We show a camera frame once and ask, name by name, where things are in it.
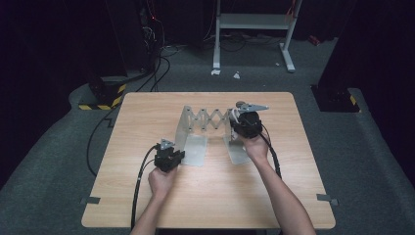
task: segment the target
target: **dark background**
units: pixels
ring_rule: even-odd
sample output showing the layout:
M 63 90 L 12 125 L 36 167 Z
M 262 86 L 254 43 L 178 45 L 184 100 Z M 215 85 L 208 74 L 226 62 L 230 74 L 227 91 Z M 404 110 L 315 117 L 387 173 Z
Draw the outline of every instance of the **dark background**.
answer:
M 122 47 L 119 44 L 122 42 L 116 40 L 106 1 L 89 1 L 96 4 L 95 8 L 80 2 L 71 4 L 78 11 L 88 9 L 81 11 L 81 16 L 101 19 L 102 24 L 86 27 L 89 21 L 85 20 L 77 23 L 74 32 L 71 26 L 76 19 L 66 1 L 2 2 L 2 186 L 37 139 L 69 111 L 70 92 L 88 82 L 89 72 L 98 76 L 128 72 L 125 58 L 116 50 Z M 155 9 L 160 9 L 160 19 L 172 18 L 163 23 L 166 39 L 200 46 L 208 32 L 212 2 L 154 1 Z M 285 13 L 291 1 L 276 2 L 237 0 L 233 4 L 229 0 L 223 1 L 222 9 L 235 13 L 282 9 Z M 415 181 L 412 172 L 414 10 L 414 3 L 409 0 L 303 0 L 294 34 L 294 39 L 306 40 L 314 35 L 322 42 L 340 37 L 323 73 L 322 84 L 333 89 L 362 90 L 374 120 L 412 183 Z M 102 35 L 93 38 L 98 46 L 88 47 L 85 34 L 78 32 Z M 108 54 L 118 56 L 111 57 L 113 61 L 97 63 L 100 55 Z

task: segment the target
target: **metal linkage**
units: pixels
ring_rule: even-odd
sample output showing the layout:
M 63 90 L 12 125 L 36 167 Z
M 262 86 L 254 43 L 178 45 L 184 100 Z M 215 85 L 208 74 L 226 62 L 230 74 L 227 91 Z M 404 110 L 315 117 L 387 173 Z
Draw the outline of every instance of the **metal linkage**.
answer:
M 223 115 L 219 109 L 215 109 L 211 114 L 208 113 L 207 109 L 200 109 L 195 115 L 191 107 L 185 106 L 184 111 L 186 111 L 189 120 L 189 131 L 193 131 L 195 125 L 199 126 L 201 130 L 207 130 L 208 125 L 218 129 L 227 120 L 227 116 Z

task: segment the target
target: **hand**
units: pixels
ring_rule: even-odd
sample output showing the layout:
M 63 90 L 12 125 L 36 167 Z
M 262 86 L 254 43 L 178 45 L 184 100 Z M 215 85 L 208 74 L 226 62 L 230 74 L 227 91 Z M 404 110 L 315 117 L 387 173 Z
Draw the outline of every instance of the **hand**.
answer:
M 258 164 L 268 163 L 268 145 L 259 135 L 252 139 L 246 139 L 240 136 L 242 142 L 244 142 L 245 151 L 247 152 L 248 157 L 254 162 L 257 166 Z
M 158 167 L 153 169 L 149 174 L 149 183 L 153 192 L 153 197 L 164 199 L 170 192 L 174 178 L 177 174 L 177 167 L 168 173 L 161 171 Z

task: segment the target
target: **yellow and black tape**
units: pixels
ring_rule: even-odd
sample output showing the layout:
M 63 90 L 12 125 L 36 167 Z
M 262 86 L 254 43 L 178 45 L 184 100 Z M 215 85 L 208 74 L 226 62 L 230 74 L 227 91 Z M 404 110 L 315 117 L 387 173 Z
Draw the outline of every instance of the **yellow and black tape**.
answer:
M 125 87 L 126 85 L 123 84 L 118 88 L 115 94 L 115 97 L 110 103 L 104 104 L 104 103 L 100 103 L 99 101 L 96 101 L 95 104 L 92 104 L 92 102 L 91 104 L 78 104 L 78 107 L 81 110 L 111 110 L 115 108 L 116 106 L 118 106 L 119 103 L 121 102 L 122 93 L 124 92 Z

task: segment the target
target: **metal plate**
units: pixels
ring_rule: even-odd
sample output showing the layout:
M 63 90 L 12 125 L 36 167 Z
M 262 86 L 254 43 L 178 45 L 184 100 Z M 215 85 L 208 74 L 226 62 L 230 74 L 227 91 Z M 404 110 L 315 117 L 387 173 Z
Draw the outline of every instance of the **metal plate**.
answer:
M 229 157 L 233 165 L 240 165 L 249 163 L 251 161 L 247 153 L 244 150 L 244 143 L 240 140 L 230 141 L 228 135 L 223 136 L 226 148 L 228 149 Z
M 208 139 L 203 135 L 187 136 L 184 147 L 185 157 L 181 163 L 184 165 L 203 166 L 207 152 Z

